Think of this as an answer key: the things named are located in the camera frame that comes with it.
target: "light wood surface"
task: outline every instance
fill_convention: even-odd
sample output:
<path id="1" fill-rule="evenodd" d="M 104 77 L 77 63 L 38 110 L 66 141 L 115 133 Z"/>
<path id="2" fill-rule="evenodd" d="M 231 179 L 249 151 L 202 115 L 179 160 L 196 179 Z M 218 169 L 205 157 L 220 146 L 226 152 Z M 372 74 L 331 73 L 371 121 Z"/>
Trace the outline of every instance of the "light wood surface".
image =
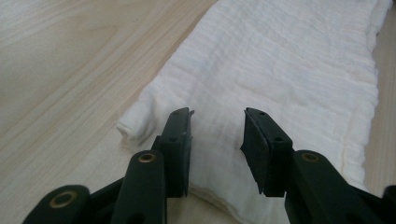
<path id="1" fill-rule="evenodd" d="M 0 1 L 0 223 L 48 192 L 94 192 L 124 175 L 120 115 L 216 0 Z M 378 37 L 380 104 L 367 186 L 396 184 L 396 12 Z M 237 223 L 203 200 L 169 200 L 169 223 Z"/>

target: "tabletop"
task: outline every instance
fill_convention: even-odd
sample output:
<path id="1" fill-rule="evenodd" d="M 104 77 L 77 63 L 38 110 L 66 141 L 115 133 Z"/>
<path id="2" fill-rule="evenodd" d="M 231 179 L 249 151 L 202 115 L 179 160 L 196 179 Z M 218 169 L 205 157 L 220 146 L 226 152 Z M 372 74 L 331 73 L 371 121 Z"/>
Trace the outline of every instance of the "tabletop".
<path id="1" fill-rule="evenodd" d="M 91 192 L 124 176 L 117 120 L 216 0 L 0 1 L 0 222 L 21 223 L 48 192 Z M 379 105 L 365 183 L 396 184 L 396 10 L 374 51 Z M 169 223 L 237 223 L 193 194 Z"/>

